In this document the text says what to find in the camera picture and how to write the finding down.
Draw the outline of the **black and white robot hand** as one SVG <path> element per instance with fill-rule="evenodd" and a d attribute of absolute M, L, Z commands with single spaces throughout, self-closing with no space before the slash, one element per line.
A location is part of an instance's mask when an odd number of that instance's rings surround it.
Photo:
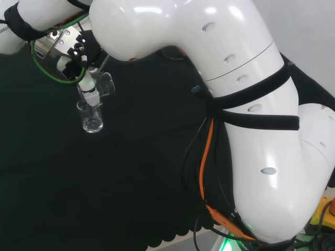
<path fill-rule="evenodd" d="M 90 30 L 71 26 L 53 31 L 29 44 L 36 66 L 52 80 L 77 86 L 82 102 L 98 106 L 103 97 L 115 93 L 111 74 L 103 70 L 109 55 Z"/>

